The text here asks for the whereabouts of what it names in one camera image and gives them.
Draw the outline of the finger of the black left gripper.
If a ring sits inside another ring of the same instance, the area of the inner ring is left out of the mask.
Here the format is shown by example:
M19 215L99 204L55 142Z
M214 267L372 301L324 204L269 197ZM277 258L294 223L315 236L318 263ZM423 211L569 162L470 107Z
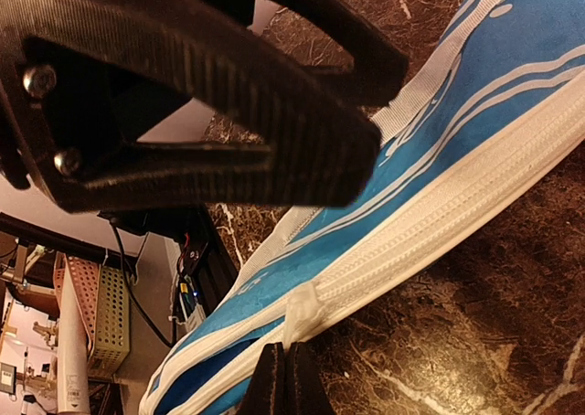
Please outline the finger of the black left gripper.
M1 0L1 175L69 213L198 202L344 206L378 97L204 0Z
M300 107L376 107L408 58L344 0L167 0L178 89L213 107L278 97Z

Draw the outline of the blue racket bag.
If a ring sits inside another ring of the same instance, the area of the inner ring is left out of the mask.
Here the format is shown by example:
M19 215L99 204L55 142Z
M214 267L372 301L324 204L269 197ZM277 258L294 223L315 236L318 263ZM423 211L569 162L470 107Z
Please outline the blue racket bag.
M290 209L152 375L142 414L237 414L268 344L304 343L426 268L584 138L584 0L464 0L374 115L349 207Z

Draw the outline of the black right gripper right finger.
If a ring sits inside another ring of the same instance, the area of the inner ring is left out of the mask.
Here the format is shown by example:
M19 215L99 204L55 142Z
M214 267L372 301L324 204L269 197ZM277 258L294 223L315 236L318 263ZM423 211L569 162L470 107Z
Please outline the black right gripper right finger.
M319 368L304 343L293 343L285 363L285 410L293 415L334 415Z

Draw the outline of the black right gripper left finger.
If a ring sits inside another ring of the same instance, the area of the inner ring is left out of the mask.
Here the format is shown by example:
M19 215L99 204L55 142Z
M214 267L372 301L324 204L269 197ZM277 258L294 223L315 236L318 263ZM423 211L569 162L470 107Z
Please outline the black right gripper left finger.
M285 351L282 343L268 344L251 376L238 415L281 415L284 409Z

